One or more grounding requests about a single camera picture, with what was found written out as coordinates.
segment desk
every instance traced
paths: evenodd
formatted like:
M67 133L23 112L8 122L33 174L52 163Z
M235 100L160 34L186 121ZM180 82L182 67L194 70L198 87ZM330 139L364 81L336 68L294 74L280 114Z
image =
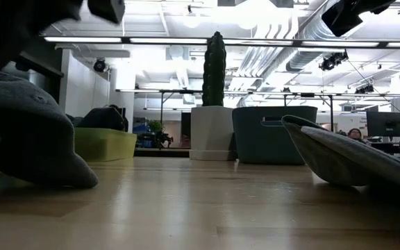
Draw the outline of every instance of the desk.
M400 143L396 142L373 142L372 147L389 154L400 153Z

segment gray plastic bin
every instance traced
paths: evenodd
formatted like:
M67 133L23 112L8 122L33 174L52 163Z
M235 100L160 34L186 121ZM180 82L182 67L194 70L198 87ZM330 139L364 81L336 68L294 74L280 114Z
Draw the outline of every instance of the gray plastic bin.
M233 111L237 154L241 163L304 165L290 135L281 123L284 115L316 122L317 108L310 106L248 107Z

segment black bag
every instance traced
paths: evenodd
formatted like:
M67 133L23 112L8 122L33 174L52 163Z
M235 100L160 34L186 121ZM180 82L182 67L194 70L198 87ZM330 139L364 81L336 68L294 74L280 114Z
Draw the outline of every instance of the black bag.
M127 121L116 108L94 108L76 127L79 128L110 128L118 131L127 131Z

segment hardwood floorboard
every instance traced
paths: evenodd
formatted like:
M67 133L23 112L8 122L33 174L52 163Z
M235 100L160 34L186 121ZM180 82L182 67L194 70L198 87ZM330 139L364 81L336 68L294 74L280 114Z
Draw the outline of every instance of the hardwood floorboard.
M0 249L400 249L400 190L329 185L305 166L134 158L91 167L91 190L0 173Z

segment white planter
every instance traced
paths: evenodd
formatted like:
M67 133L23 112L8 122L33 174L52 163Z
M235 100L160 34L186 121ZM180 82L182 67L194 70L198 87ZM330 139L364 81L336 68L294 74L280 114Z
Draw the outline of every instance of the white planter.
M221 106L193 108L190 158L235 160L235 152L230 150L233 133L232 108Z

